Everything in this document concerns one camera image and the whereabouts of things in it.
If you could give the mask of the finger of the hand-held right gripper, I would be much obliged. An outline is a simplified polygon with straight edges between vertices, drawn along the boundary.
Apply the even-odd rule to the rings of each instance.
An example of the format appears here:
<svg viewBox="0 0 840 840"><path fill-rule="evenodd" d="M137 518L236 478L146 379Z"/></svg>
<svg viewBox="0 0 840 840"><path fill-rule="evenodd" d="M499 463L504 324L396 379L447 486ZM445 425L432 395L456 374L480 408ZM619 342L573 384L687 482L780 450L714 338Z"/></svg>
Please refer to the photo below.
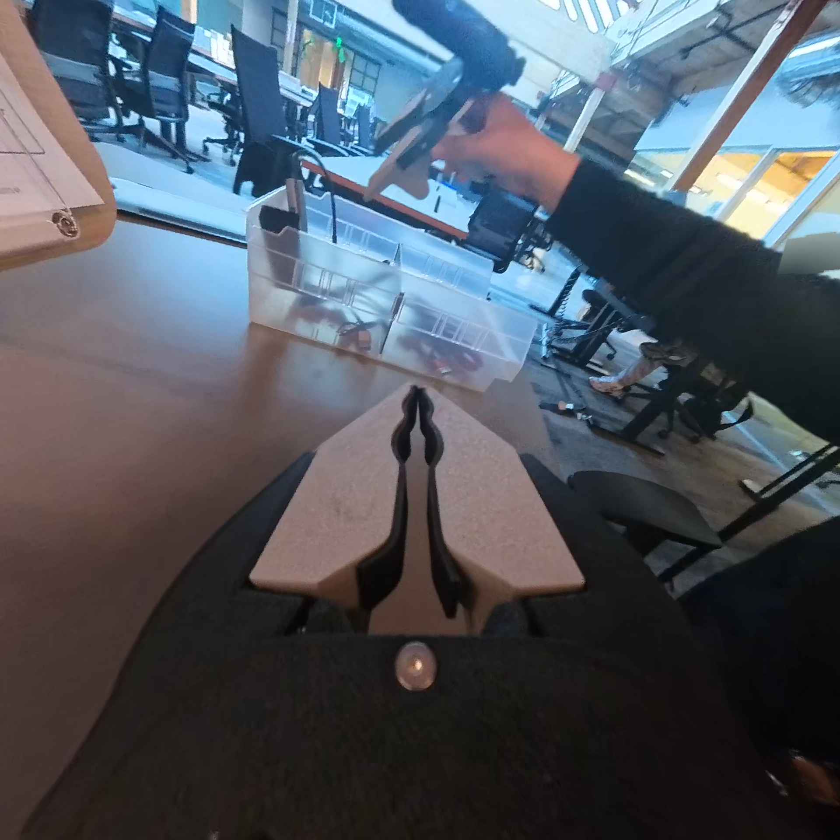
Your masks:
<svg viewBox="0 0 840 840"><path fill-rule="evenodd" d="M451 121L469 98L466 64L462 58L444 63L403 111L376 134L374 146L394 146L412 130L435 120Z"/></svg>
<svg viewBox="0 0 840 840"><path fill-rule="evenodd" d="M389 154L370 176L364 189L364 200L373 202L391 186L418 200L427 198L430 193L428 171L433 163L431 152L441 137L440 124L387 127L377 137L375 148Z"/></svg>

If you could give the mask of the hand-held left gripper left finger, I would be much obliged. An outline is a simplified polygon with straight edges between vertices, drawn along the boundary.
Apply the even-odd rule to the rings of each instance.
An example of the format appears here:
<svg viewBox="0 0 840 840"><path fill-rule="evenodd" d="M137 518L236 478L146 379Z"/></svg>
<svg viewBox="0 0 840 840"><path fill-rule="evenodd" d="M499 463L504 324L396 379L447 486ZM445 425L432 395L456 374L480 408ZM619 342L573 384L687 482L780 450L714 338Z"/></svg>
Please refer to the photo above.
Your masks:
<svg viewBox="0 0 840 840"><path fill-rule="evenodd" d="M417 387L321 444L249 574L258 590L371 612L403 573Z"/></svg>

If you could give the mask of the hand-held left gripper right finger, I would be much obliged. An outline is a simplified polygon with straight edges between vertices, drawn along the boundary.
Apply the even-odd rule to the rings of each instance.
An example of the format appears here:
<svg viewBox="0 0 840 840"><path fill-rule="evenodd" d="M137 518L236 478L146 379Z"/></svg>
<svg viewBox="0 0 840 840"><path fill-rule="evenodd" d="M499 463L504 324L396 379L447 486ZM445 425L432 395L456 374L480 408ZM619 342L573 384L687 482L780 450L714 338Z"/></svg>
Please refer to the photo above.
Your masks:
<svg viewBox="0 0 840 840"><path fill-rule="evenodd" d="M417 391L437 597L480 634L493 611L582 592L585 577L517 450L432 389Z"/></svg>

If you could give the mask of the dark grey usb hub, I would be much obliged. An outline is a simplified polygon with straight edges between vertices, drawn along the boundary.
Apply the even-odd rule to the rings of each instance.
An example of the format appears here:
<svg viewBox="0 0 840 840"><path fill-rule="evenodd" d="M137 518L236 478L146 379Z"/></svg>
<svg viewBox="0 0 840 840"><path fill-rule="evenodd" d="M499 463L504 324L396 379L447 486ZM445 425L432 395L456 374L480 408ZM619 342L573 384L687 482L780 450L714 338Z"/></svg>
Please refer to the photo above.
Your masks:
<svg viewBox="0 0 840 840"><path fill-rule="evenodd" d="M320 174L326 184L330 196L331 207L331 241L338 244L338 210L336 203L335 187L327 165L318 152L309 148L295 150L290 154L288 174L286 180L287 210L290 214L297 216L298 230L302 233L308 231L308 210L306 205L306 186L303 180L303 161L312 161L320 169Z"/></svg>

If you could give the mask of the person's right forearm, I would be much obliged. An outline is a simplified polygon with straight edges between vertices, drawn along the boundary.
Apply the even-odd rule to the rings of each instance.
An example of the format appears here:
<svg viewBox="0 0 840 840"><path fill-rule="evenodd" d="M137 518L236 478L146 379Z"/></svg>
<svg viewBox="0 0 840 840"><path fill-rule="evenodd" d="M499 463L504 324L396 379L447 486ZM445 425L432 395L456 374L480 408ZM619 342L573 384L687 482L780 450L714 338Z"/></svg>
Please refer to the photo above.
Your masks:
<svg viewBox="0 0 840 840"><path fill-rule="evenodd" d="M839 286L582 161L549 230L591 274L795 424L839 443Z"/></svg>

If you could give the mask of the person's right hand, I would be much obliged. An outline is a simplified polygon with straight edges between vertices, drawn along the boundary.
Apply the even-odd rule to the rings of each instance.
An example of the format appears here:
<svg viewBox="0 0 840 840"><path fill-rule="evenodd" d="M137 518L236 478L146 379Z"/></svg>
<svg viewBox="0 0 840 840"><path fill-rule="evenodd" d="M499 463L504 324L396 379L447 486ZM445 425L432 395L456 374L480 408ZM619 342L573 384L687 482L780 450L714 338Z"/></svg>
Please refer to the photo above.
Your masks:
<svg viewBox="0 0 840 840"><path fill-rule="evenodd" d="M491 181L552 213L581 161L543 134L502 93L471 102L464 132L448 132L433 147L434 161L463 182Z"/></svg>

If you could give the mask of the white desk orange edge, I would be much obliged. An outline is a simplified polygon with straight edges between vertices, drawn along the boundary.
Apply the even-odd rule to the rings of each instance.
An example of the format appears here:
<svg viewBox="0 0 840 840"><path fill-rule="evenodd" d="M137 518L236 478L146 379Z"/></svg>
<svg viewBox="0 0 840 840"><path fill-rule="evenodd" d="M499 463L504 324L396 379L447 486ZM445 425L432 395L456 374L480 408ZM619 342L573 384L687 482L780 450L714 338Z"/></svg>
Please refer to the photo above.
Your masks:
<svg viewBox="0 0 840 840"><path fill-rule="evenodd" d="M329 172L329 179L338 191L349 193L352 200L364 202L364 193L371 176L383 158L374 156L329 156L314 161L305 159L301 166L318 176ZM415 198L396 185L388 186L383 194L370 202L388 208L400 217L408 217L425 229L457 240L468 236L469 220L477 205L466 201L447 184L429 181L428 194Z"/></svg>

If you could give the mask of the black office chair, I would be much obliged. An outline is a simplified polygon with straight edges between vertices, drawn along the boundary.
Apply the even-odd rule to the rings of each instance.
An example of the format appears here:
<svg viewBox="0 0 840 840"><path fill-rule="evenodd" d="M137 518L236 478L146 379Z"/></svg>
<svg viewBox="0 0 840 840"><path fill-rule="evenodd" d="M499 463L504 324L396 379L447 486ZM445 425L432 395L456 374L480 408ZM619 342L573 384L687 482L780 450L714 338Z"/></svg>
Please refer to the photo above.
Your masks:
<svg viewBox="0 0 840 840"><path fill-rule="evenodd" d="M338 91L319 83L318 95L310 109L313 127L310 142L322 155L351 156L349 147L343 144L338 104Z"/></svg>
<svg viewBox="0 0 840 840"><path fill-rule="evenodd" d="M29 30L88 136L122 137L109 70L113 1L34 1Z"/></svg>
<svg viewBox="0 0 840 840"><path fill-rule="evenodd" d="M160 124L157 138L169 154L194 173L195 156L186 148L186 124L190 118L187 64L193 47L195 25L159 7L149 44L143 50L139 75L120 83L121 99L138 120L133 132L145 146L148 120Z"/></svg>
<svg viewBox="0 0 840 840"><path fill-rule="evenodd" d="M235 26L231 36L244 132L233 191L238 195L250 183L252 197L260 198L283 186L293 175L295 154L312 147L292 139L287 130L276 50Z"/></svg>

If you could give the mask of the black bin divider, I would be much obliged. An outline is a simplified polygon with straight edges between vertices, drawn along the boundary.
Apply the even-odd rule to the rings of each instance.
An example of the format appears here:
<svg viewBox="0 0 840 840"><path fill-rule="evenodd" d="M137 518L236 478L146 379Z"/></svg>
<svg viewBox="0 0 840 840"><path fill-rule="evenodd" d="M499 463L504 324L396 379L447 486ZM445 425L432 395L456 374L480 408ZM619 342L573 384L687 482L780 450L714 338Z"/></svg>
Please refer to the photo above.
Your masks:
<svg viewBox="0 0 840 840"><path fill-rule="evenodd" d="M298 286L302 272L299 223L298 213L269 205L260 208L269 274L277 287Z"/></svg>

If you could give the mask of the white stand base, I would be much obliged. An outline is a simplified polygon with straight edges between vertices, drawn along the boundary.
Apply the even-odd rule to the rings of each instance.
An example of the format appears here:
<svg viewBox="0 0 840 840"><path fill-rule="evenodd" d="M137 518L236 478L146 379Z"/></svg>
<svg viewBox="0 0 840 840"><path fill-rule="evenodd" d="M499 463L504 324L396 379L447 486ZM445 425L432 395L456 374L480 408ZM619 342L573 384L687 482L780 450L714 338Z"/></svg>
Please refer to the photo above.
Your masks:
<svg viewBox="0 0 840 840"><path fill-rule="evenodd" d="M118 210L191 235L217 238L236 245L246 242L249 200L218 186L166 184L163 187L113 177L110 180Z"/></svg>

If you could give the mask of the printed instruction sheet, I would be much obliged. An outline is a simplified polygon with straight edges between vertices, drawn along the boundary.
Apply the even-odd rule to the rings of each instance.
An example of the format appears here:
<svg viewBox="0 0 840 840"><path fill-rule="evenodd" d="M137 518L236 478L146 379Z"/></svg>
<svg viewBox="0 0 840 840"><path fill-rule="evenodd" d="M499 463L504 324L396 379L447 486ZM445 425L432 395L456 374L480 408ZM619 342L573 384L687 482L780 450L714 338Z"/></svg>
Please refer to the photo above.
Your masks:
<svg viewBox="0 0 840 840"><path fill-rule="evenodd" d="M2 253L77 239L75 210L101 204L1 58Z"/></svg>

